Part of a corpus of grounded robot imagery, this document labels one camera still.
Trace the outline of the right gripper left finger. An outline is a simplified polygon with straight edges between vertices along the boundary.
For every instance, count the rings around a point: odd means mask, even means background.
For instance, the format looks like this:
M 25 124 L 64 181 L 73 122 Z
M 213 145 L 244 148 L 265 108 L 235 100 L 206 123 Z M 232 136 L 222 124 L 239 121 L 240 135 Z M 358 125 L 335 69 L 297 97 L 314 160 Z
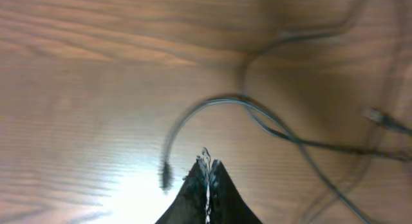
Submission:
M 207 164 L 197 159 L 169 208 L 156 224 L 206 224 Z

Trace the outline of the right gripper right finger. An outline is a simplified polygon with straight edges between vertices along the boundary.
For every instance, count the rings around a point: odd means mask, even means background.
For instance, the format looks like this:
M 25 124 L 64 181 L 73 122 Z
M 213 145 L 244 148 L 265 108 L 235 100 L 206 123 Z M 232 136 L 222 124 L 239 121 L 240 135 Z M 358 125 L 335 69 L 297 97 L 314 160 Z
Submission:
M 224 164 L 214 160 L 210 171 L 210 223 L 262 224 L 243 201 Z

